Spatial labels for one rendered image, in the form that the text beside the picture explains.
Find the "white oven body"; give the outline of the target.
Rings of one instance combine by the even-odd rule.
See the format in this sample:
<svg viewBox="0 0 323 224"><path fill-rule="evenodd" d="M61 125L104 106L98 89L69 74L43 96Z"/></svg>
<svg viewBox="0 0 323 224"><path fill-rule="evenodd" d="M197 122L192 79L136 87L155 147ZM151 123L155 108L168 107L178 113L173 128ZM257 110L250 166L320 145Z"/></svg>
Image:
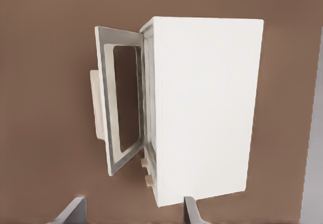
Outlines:
<svg viewBox="0 0 323 224"><path fill-rule="evenodd" d="M157 206L245 191L263 28L158 16L141 28Z"/></svg>

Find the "pale oven door handle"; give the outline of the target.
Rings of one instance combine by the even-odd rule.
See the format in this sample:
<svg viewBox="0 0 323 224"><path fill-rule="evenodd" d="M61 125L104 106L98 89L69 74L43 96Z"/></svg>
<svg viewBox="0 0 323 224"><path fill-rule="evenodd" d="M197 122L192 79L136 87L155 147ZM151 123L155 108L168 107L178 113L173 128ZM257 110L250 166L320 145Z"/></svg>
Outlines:
<svg viewBox="0 0 323 224"><path fill-rule="evenodd" d="M90 71L90 82L94 109L95 132L98 139L104 140L103 113L98 70Z"/></svg>

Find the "white oven door with window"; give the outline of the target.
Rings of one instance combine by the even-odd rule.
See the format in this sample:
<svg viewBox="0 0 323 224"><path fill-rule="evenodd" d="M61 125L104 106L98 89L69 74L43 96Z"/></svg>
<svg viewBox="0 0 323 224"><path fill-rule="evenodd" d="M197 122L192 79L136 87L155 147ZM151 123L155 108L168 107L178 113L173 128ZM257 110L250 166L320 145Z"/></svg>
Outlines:
<svg viewBox="0 0 323 224"><path fill-rule="evenodd" d="M145 103L145 59L142 33L108 27L95 27L100 100L108 175L113 176L147 144ZM131 46L136 51L139 139L121 151L114 47Z"/></svg>

